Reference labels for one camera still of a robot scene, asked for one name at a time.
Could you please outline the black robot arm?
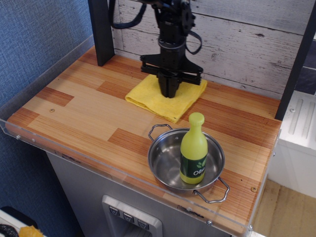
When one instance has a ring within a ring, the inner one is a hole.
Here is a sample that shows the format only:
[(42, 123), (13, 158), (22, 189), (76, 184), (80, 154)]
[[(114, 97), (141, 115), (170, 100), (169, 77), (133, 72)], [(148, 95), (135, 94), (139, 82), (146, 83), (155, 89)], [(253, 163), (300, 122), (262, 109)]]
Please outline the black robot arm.
[[(201, 41), (201, 37), (192, 31), (195, 16), (192, 14), (189, 0), (147, 1), (155, 10), (159, 28), (159, 54), (142, 55), (141, 70), (157, 76), (160, 91), (164, 97), (175, 97), (181, 82), (200, 85), (203, 68), (186, 57), (187, 36)], [(197, 54), (198, 47), (191, 54)]]

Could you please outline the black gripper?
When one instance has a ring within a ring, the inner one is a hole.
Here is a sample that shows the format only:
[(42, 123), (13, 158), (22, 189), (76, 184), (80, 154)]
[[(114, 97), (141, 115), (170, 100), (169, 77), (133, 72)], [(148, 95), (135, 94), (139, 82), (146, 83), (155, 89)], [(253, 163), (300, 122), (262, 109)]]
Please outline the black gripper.
[(140, 56), (141, 71), (157, 76), (161, 94), (166, 98), (174, 98), (182, 82), (201, 83), (203, 68), (188, 60), (185, 50), (162, 47), (160, 54)]

